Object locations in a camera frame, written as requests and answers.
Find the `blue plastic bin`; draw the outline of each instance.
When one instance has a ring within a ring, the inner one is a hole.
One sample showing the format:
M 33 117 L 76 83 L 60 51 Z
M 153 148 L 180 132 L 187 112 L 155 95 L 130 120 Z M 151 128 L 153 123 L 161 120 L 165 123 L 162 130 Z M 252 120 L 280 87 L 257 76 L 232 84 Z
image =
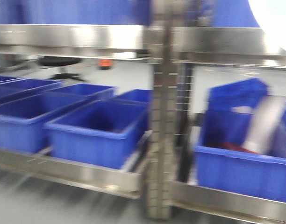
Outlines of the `blue plastic bin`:
M 114 97 L 114 100 L 134 104 L 149 104 L 152 97 L 151 90 L 135 89 Z
M 259 27 L 248 0 L 215 0 L 211 26 Z
M 79 96 L 87 100 L 110 99 L 117 87 L 79 83 L 50 90 L 59 95 Z
M 0 104 L 23 98 L 25 94 L 21 94 L 21 90 L 0 87 Z
M 254 109 L 267 95 L 267 85 L 258 78 L 214 87 L 209 92 L 208 110 L 233 111 L 240 106 Z
M 20 90 L 19 98 L 36 95 L 42 91 L 60 87 L 62 81 L 51 79 L 19 79 L 7 83 L 1 83 L 0 87 Z
M 195 147 L 198 184 L 286 202 L 286 159 L 205 146 L 217 141 L 241 144 L 248 122 L 236 123 L 242 121 L 238 116 L 247 115 L 207 111 Z
M 25 0 L 30 24 L 149 25 L 150 0 Z
M 145 131 L 147 109 L 96 101 L 45 126 L 54 157 L 119 169 Z
M 22 23 L 22 0 L 0 0 L 0 24 Z
M 19 77 L 12 77 L 12 76 L 1 76 L 0 75 L 0 84 L 1 83 L 5 83 L 5 82 L 9 82 L 9 81 L 13 81 L 13 80 L 16 80 L 16 79 L 21 79 Z
M 246 84 L 250 81 L 256 85 L 248 87 Z M 246 80 L 244 83 L 213 88 L 210 94 L 211 110 L 205 113 L 195 147 L 198 184 L 286 202 L 286 159 L 213 147 L 223 142 L 242 145 L 252 115 L 233 112 L 233 106 L 255 108 L 266 94 L 266 86 L 258 80 Z
M 36 153 L 47 147 L 43 124 L 83 104 L 73 97 L 41 94 L 0 105 L 0 148 Z

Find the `metal shelf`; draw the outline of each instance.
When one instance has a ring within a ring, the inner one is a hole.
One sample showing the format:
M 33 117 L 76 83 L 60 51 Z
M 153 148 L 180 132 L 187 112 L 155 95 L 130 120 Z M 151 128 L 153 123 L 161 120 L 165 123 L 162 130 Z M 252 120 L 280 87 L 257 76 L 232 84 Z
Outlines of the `metal shelf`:
M 260 28 L 175 27 L 180 63 L 286 69 L 286 51 Z
M 131 199 L 140 197 L 148 160 L 146 132 L 121 169 L 48 157 L 45 149 L 37 154 L 0 150 L 0 169 L 26 173 L 33 177 Z
M 258 224 L 286 223 L 286 203 L 171 182 L 172 205 Z
M 148 28 L 137 25 L 0 25 L 0 53 L 141 60 Z

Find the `shelf rack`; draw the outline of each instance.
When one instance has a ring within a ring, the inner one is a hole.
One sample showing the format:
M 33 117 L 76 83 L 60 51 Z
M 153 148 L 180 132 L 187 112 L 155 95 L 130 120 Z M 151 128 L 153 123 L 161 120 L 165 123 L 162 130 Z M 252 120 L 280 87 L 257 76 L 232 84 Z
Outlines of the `shelf rack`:
M 286 51 L 260 28 L 175 27 L 173 33 L 174 52 L 178 54 L 174 62 L 191 82 L 196 65 L 286 70 Z M 183 156 L 188 156 L 190 150 L 184 147 Z M 191 165 L 184 163 L 190 161 L 180 161 L 180 172 L 188 173 Z M 189 181 L 179 181 L 176 175 L 170 182 L 173 206 L 252 223 L 286 223 L 286 203 L 205 188 L 185 179 Z
M 150 31 L 135 25 L 0 25 L 0 54 L 149 62 Z M 0 169 L 130 199 L 140 197 L 150 153 L 147 131 L 117 169 L 0 150 Z
M 151 27 L 0 25 L 0 53 L 146 61 L 154 68 L 152 130 L 145 156 L 129 171 L 0 151 L 0 168 L 128 198 L 142 191 L 147 212 L 168 219 L 171 206 L 254 223 L 286 223 L 286 203 L 196 186 L 173 176 L 173 153 L 186 157 L 188 105 L 196 65 L 286 70 L 286 52 L 259 28 L 184 27 L 188 0 L 153 0 Z M 175 148 L 174 137 L 179 140 Z

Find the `floor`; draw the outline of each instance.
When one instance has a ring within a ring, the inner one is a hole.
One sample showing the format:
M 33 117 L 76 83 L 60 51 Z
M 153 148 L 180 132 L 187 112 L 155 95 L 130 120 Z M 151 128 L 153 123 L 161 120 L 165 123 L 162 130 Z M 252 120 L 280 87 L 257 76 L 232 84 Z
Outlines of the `floor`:
M 150 89 L 152 68 L 144 63 L 115 62 L 114 69 L 96 68 L 95 60 L 67 68 L 81 73 L 91 83 L 119 86 L 118 93 L 134 89 Z M 21 70 L 13 74 L 25 77 L 49 78 L 58 68 Z M 276 78 L 275 71 L 227 70 L 199 67 L 194 84 L 193 112 L 202 112 L 206 105 L 207 87 L 251 76 L 262 76 L 273 85 L 275 94 L 285 94 L 286 73 Z M 0 224 L 237 224 L 239 221 L 174 209 L 170 221 L 146 218 L 144 197 L 129 200 L 99 192 L 52 183 L 31 176 L 0 171 Z
M 238 224 L 174 209 L 170 221 L 150 220 L 144 199 L 130 200 L 0 171 L 0 224 Z

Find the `orange object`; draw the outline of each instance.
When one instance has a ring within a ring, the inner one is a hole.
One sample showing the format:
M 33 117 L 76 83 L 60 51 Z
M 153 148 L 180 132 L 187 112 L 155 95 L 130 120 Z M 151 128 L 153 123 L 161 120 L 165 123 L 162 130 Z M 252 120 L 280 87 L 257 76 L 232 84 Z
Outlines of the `orange object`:
M 113 65 L 111 59 L 99 59 L 98 66 L 100 69 L 110 69 Z

